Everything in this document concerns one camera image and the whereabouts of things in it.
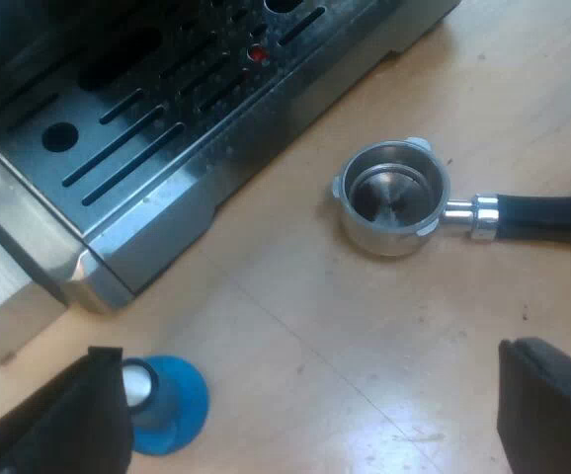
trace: black object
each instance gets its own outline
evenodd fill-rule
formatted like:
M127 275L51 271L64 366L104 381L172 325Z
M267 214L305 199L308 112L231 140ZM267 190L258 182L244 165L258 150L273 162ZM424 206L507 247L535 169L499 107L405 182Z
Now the black object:
M571 357L540 339L499 347L498 431L514 474L571 473Z
M0 474L123 474L132 426L122 350L91 348L0 419Z
M497 238L571 243L571 197L499 195Z

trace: countertop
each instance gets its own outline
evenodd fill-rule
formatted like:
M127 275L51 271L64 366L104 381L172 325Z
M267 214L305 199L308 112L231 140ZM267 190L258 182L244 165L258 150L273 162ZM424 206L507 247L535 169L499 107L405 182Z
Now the countertop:
M438 236L355 249L328 185L360 148L423 136L452 196L571 196L571 2L463 0L385 60L222 209L131 306L71 308L0 368L0 416L88 346L181 356L202 434L136 473L505 473L497 346L571 355L571 247Z

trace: black handle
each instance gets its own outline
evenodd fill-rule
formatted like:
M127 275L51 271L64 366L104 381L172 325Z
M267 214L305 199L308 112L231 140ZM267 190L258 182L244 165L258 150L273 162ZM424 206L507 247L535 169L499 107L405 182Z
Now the black handle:
M571 243L571 197L498 195L499 239Z

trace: metal edge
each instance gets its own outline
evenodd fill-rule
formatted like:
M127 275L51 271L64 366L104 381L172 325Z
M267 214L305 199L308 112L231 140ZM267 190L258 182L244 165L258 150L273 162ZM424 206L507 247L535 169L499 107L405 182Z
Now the metal edge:
M4 165L0 156L0 244L58 300L105 313L134 296Z

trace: espresso machine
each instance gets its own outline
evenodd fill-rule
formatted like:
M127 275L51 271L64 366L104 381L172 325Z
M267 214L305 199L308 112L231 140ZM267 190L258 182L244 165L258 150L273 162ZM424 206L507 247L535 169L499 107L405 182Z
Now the espresso machine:
M73 302L127 305L457 3L0 2L0 361Z

